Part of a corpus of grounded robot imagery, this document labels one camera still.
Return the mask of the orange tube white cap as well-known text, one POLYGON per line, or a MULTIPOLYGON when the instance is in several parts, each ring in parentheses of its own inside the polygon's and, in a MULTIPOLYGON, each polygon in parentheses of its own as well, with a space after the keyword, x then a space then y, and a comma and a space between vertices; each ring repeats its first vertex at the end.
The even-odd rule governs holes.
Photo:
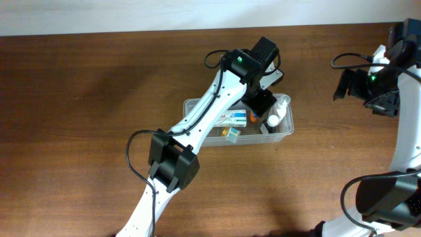
POLYGON ((253 111, 250 112, 249 118, 250 118, 250 121, 253 123, 257 123, 259 121, 259 116, 253 111))

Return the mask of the dark bottle white cap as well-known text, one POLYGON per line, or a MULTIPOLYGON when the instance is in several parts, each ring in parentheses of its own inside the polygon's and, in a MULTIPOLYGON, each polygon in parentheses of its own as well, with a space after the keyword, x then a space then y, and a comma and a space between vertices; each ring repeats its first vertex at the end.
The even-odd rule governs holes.
POLYGON ((263 134, 274 134, 277 131, 277 126, 279 123, 279 118, 277 115, 270 115, 266 120, 264 120, 260 126, 260 131, 263 134))

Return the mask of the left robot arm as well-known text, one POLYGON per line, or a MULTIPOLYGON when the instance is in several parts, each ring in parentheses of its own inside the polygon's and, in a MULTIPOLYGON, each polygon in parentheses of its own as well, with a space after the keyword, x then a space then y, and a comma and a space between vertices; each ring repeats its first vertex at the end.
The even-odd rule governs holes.
POLYGON ((275 97, 260 81, 270 77, 270 66, 279 60, 277 45, 266 37, 252 49, 225 51, 214 81, 193 110, 169 131, 150 132, 150 169, 142 178, 146 187, 118 236, 154 236, 156 222, 169 201, 198 173, 197 155, 223 112, 240 101, 262 116, 275 104, 275 97))

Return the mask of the white spray bottle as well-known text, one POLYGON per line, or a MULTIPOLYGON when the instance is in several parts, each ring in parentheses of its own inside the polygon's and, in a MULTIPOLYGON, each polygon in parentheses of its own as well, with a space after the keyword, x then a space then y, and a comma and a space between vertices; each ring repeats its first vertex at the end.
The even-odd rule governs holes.
POLYGON ((279 121, 281 122, 286 115, 287 108, 290 102, 291 102, 291 98, 288 95, 280 96, 275 102, 275 104, 273 104, 273 106, 269 110, 268 116, 277 115, 279 118, 279 121))

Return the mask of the small jar gold lid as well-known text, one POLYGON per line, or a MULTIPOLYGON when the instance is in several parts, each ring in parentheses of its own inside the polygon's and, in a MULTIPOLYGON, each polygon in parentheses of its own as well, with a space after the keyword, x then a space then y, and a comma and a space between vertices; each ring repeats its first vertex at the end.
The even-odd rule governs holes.
POLYGON ((226 126, 221 133, 222 137, 225 137, 227 141, 232 142, 232 143, 236 143, 236 140, 240 135, 241 135, 240 130, 234 127, 230 127, 230 126, 226 126))

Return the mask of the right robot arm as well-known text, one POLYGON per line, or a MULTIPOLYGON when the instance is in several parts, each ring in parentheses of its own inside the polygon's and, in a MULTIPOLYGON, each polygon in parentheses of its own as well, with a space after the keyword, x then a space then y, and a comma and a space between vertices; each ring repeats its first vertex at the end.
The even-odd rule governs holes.
POLYGON ((397 118, 391 164, 385 173, 354 178, 340 194, 342 215, 322 221, 311 236, 384 236, 420 228, 420 21, 394 24, 386 45, 360 55, 359 65, 331 66, 343 71, 333 99, 350 95, 374 114, 397 118))

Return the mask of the white Panadol box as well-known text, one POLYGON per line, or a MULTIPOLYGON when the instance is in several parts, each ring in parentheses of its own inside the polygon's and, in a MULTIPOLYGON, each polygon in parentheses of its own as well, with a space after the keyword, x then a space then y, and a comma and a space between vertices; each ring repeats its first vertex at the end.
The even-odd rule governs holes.
POLYGON ((214 127, 246 127, 247 112, 245 109, 227 110, 223 112, 220 118, 214 124, 214 127))

